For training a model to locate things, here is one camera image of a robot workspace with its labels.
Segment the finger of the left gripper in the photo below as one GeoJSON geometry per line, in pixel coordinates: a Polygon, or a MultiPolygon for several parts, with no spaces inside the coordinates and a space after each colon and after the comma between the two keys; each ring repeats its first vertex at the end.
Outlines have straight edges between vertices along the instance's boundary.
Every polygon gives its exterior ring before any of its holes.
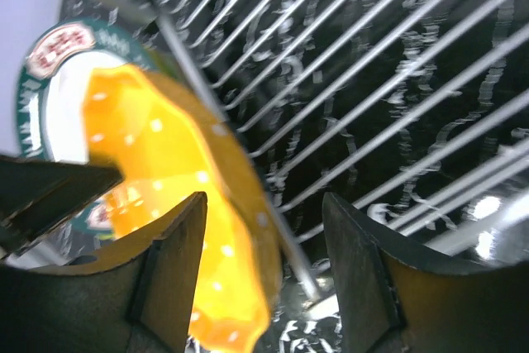
{"type": "Polygon", "coordinates": [[[1,257],[21,254],[122,182],[113,166],[1,156],[1,257]]]}

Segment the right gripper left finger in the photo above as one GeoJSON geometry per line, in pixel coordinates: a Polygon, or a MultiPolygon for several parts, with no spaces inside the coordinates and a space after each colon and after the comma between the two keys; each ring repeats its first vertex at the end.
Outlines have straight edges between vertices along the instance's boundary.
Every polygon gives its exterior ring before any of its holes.
{"type": "Polygon", "coordinates": [[[1,268],[4,352],[182,352],[206,226],[196,192],[67,265],[1,268]]]}

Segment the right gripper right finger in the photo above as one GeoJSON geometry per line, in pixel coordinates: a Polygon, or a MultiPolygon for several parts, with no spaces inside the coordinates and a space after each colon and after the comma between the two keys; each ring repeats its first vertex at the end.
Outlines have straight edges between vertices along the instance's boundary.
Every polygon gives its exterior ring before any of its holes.
{"type": "Polygon", "coordinates": [[[322,201],[344,352],[525,352],[528,264],[450,257],[322,201]]]}

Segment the yellow dotted scalloped plate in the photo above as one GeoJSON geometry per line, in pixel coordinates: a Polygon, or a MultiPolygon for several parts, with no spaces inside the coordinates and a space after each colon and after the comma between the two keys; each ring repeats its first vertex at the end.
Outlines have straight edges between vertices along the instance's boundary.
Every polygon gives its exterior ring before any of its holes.
{"type": "Polygon", "coordinates": [[[183,84],[132,64],[94,69],[82,114],[90,160],[124,178],[104,197],[117,237],[207,195],[189,333],[210,351],[253,351],[282,265],[265,191],[234,134],[183,84]]]}

